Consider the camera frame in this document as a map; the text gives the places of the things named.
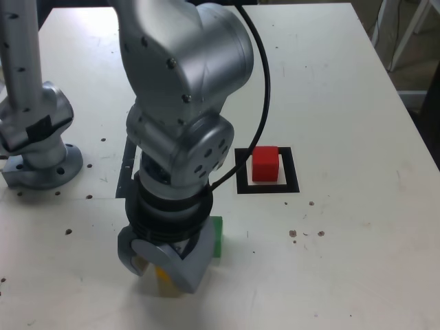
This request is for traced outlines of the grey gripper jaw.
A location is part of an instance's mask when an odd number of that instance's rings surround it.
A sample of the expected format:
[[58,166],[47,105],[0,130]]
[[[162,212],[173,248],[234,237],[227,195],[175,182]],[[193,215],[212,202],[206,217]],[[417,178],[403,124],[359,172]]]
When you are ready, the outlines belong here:
[[136,276],[142,277],[149,266],[146,258],[148,243],[134,233],[131,226],[118,234],[118,257],[121,263]]
[[199,234],[176,243],[136,239],[131,247],[147,262],[158,266],[182,292],[193,294],[206,273],[215,250],[215,225],[205,223]]

